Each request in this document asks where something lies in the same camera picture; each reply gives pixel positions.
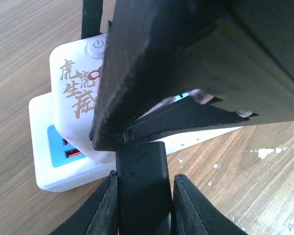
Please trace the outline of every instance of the wooden surface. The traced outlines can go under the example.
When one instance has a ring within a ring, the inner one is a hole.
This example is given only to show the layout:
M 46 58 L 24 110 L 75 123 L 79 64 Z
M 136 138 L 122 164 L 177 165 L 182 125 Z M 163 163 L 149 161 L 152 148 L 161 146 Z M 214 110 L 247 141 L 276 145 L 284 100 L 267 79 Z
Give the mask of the wooden surface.
M 48 234 L 100 183 L 52 193 L 35 182 L 28 102 L 50 91 L 49 55 L 80 26 L 81 0 L 0 0 L 0 235 Z M 276 147 L 288 149 L 255 152 Z M 171 180 L 186 174 L 249 234 L 294 234 L 294 122 L 244 127 L 168 162 Z

